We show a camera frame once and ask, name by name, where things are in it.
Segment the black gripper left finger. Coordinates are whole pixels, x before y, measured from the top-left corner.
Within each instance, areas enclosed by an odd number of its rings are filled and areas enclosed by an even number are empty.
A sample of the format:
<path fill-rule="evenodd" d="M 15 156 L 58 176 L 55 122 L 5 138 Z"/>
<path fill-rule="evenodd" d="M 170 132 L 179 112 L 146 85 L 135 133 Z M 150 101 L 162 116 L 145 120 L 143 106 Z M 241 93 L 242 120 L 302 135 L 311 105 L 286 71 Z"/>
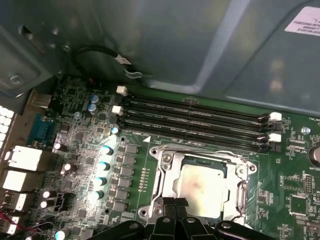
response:
<path fill-rule="evenodd" d="M 93 235 L 93 240 L 173 240 L 176 232 L 176 199 L 163 199 L 164 216 L 147 225 L 128 220 Z"/>

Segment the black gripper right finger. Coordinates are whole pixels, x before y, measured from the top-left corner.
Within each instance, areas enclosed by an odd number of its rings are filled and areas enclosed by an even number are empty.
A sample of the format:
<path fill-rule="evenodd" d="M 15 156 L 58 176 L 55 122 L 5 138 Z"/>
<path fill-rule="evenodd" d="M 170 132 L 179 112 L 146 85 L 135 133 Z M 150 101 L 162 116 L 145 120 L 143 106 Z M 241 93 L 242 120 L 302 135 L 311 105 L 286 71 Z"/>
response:
<path fill-rule="evenodd" d="M 267 235 L 230 220 L 221 220 L 213 227 L 202 218 L 187 213 L 186 198 L 176 198 L 176 219 L 187 240 L 266 240 Z"/>

